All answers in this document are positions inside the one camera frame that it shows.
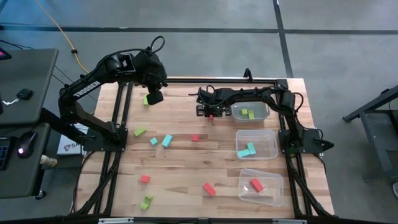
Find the clear plastic bin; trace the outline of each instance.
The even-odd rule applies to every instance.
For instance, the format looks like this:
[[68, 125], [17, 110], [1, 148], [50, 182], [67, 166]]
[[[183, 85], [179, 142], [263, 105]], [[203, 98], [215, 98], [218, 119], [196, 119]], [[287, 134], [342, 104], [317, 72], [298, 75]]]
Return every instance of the clear plastic bin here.
[[[240, 157], [238, 151], [248, 148], [252, 142], [256, 153]], [[278, 156], [276, 134], [273, 130], [239, 130], [236, 132], [236, 156], [238, 159], [265, 160]]]
[[[264, 190], [257, 193], [250, 181], [257, 178]], [[242, 169], [239, 176], [238, 196], [241, 200], [263, 205], [282, 206], [284, 198], [284, 179], [279, 174]]]
[[[242, 109], [253, 110], [254, 119], [249, 119], [248, 115], [242, 115]], [[269, 108], [263, 102], [234, 103], [231, 106], [231, 113], [235, 123], [259, 122], [269, 116]]]

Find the yellow cable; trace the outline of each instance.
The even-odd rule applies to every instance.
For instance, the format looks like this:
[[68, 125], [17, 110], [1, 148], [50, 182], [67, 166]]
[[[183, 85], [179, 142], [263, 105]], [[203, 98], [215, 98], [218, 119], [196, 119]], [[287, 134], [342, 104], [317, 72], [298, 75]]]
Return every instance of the yellow cable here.
[[[57, 22], [55, 21], [55, 19], [53, 19], [53, 17], [47, 12], [47, 10], [45, 10], [45, 8], [37, 1], [35, 0], [36, 4], [38, 4], [40, 6], [40, 8], [43, 9], [43, 11], [46, 13], [46, 15], [48, 15], [48, 17], [54, 22], [54, 24], [58, 27], [58, 29], [61, 31], [61, 33], [65, 36], [65, 38], [67, 39], [67, 41], [69, 42], [70, 47], [72, 48], [72, 50], [76, 50], [75, 47], [73, 46], [72, 42], [70, 41], [70, 39], [68, 38], [68, 36], [66, 35], [66, 33], [64, 33], [64, 31], [61, 29], [61, 27], [57, 24]], [[77, 53], [73, 53], [76, 57], [76, 61], [79, 64], [80, 68], [83, 69], [86, 73], [89, 73], [87, 69], [84, 68], [84, 66], [80, 63], [79, 60], [79, 56], [77, 56]]]

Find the red cube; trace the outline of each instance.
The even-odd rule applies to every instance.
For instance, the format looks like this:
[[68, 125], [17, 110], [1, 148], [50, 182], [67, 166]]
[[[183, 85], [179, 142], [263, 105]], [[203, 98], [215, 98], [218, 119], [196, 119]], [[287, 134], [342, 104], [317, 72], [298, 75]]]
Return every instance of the red cube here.
[[149, 183], [149, 176], [142, 175], [141, 176], [141, 182], [145, 183], [145, 184], [148, 184]]
[[199, 134], [192, 135], [192, 141], [199, 141]]
[[210, 196], [216, 195], [216, 190], [209, 183], [205, 183], [203, 188], [207, 191], [208, 194], [210, 194]]
[[257, 193], [264, 190], [264, 187], [262, 186], [262, 184], [259, 182], [259, 180], [257, 178], [250, 180], [250, 184]]

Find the gray floor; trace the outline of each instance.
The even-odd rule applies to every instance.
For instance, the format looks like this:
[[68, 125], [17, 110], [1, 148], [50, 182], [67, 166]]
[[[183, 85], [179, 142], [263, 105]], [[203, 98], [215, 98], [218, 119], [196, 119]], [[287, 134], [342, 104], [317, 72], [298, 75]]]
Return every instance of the gray floor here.
[[[41, 1], [65, 26], [276, 29], [271, 0]], [[398, 29], [398, 1], [280, 0], [286, 29]], [[1, 22], [52, 25], [33, 1], [12, 0]], [[92, 69], [105, 54], [146, 47], [158, 33], [68, 33], [82, 63]], [[240, 77], [246, 67], [256, 77], [286, 77], [278, 34], [164, 33], [159, 56], [169, 75]], [[60, 49], [57, 65], [72, 79], [82, 72], [59, 32], [3, 31], [0, 39], [34, 48]], [[391, 183], [362, 181], [378, 168], [362, 124], [341, 117], [398, 83], [398, 35], [287, 35], [295, 78], [304, 78], [313, 118], [335, 147], [325, 154], [335, 213], [344, 218], [398, 223], [398, 199]], [[10, 46], [0, 45], [5, 49]], [[68, 80], [54, 71], [63, 82]], [[61, 83], [52, 80], [45, 106], [58, 113]], [[84, 99], [87, 111], [95, 101]], [[42, 201], [0, 200], [0, 220], [66, 214], [77, 170], [46, 172]], [[23, 208], [15, 210], [15, 205]]]

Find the block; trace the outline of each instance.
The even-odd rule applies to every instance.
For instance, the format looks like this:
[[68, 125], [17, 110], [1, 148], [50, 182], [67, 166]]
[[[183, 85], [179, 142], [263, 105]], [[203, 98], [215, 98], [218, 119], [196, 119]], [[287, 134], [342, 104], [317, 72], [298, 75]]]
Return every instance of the block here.
[[239, 155], [240, 157], [248, 156], [248, 155], [250, 155], [250, 150], [249, 150], [249, 149], [240, 150], [240, 151], [238, 151], [238, 155]]
[[254, 111], [253, 110], [248, 110], [249, 114], [249, 119], [255, 119], [256, 117], [254, 116]]
[[262, 184], [259, 182], [259, 180], [257, 178], [250, 180], [250, 184], [257, 193], [264, 190], [264, 187], [262, 186]]
[[147, 95], [144, 96], [144, 105], [145, 105], [145, 106], [149, 106], [149, 104], [148, 104], [148, 99], [147, 99]]
[[250, 151], [250, 155], [254, 155], [256, 153], [253, 142], [248, 143], [248, 150]]
[[164, 147], [168, 147], [170, 145], [170, 143], [172, 142], [173, 136], [167, 134], [166, 137], [164, 137], [162, 145]]
[[137, 129], [137, 130], [134, 131], [134, 135], [135, 135], [136, 137], [138, 137], [138, 136], [144, 134], [146, 131], [147, 131], [147, 130], [146, 130], [145, 128], [139, 128], [139, 129]]
[[156, 146], [157, 145], [157, 139], [156, 138], [152, 138], [151, 140], [150, 140], [150, 143], [153, 145], [153, 146]]
[[148, 184], [149, 183], [149, 176], [142, 175], [141, 176], [141, 182], [145, 183], [145, 184]]
[[205, 183], [203, 188], [207, 191], [207, 193], [210, 196], [216, 195], [216, 190], [209, 183]]
[[144, 201], [141, 203], [140, 207], [144, 210], [147, 210], [150, 206], [150, 203], [152, 202], [152, 199], [154, 197], [151, 195], [145, 195]]
[[199, 134], [193, 134], [192, 141], [199, 141]]

